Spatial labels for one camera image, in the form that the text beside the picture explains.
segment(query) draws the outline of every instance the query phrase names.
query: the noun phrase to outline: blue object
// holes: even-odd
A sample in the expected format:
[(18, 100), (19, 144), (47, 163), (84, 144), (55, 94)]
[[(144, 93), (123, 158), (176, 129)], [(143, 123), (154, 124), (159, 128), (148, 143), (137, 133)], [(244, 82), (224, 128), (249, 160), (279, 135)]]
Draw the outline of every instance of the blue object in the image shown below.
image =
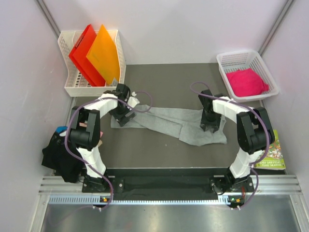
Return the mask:
[(63, 127), (57, 127), (56, 132), (60, 134), (61, 132), (66, 131), (67, 128), (68, 128), (68, 127), (64, 127), (64, 126), (63, 126)]

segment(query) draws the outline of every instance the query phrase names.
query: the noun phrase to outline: silver floor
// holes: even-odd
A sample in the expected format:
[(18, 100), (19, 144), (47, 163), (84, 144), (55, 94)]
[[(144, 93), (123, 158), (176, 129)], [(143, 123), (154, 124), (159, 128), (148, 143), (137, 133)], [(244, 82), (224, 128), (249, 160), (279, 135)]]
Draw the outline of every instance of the silver floor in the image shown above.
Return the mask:
[[(197, 94), (189, 86), (192, 82), (206, 82), (213, 94), (227, 95), (218, 64), (128, 65), (125, 84), (132, 91), (148, 91), (154, 107), (201, 109)], [(197, 90), (206, 89), (196, 86)], [(141, 104), (149, 104), (147, 96), (138, 96)], [(77, 98), (76, 105), (94, 98)], [(260, 106), (250, 102), (249, 106)], [(236, 124), (227, 121), (224, 133), (227, 144), (192, 146), (168, 135), (146, 129), (111, 129), (111, 116), (101, 119), (104, 132), (100, 153), (107, 168), (146, 167), (228, 167), (234, 161), (239, 146)]]
[(255, 196), (241, 211), (225, 205), (113, 205), (101, 213), (48, 205), (42, 232), (300, 232), (289, 196)]

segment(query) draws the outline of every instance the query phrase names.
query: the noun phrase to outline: black cloth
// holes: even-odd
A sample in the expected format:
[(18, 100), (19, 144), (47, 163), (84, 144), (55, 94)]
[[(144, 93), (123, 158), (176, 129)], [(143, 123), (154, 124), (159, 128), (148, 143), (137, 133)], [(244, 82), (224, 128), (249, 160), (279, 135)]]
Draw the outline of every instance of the black cloth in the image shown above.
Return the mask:
[[(69, 149), (77, 156), (81, 157), (79, 152), (68, 144)], [(64, 137), (61, 137), (58, 132), (55, 132), (46, 148), (42, 150), (43, 161), (42, 165), (56, 170), (65, 182), (76, 183), (78, 176), (84, 166), (84, 163), (71, 156), (64, 147)]]

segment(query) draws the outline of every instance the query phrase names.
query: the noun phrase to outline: book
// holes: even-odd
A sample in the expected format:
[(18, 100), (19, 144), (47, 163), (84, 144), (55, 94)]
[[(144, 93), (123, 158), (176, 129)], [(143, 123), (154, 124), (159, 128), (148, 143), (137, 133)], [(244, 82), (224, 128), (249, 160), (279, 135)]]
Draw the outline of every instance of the book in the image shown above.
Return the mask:
[(281, 152), (281, 146), (277, 130), (274, 130), (274, 134), (275, 134), (275, 142), (269, 145), (269, 150), (267, 152), (266, 157), (261, 162), (255, 164), (254, 166), (255, 168), (270, 169), (270, 170), (285, 169), (285, 163)]

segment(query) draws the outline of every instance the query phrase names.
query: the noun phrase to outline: plastic folder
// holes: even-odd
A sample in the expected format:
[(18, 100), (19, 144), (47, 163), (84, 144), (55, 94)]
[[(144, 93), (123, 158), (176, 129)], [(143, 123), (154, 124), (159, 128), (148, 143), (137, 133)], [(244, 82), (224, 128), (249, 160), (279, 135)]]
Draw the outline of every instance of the plastic folder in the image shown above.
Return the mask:
[(104, 76), (108, 85), (115, 86), (119, 82), (120, 67), (117, 48), (103, 25), (87, 54), (87, 59), (101, 76)]
[(74, 45), (69, 57), (91, 86), (105, 86), (104, 78), (86, 57), (96, 36), (93, 27), (88, 25)]

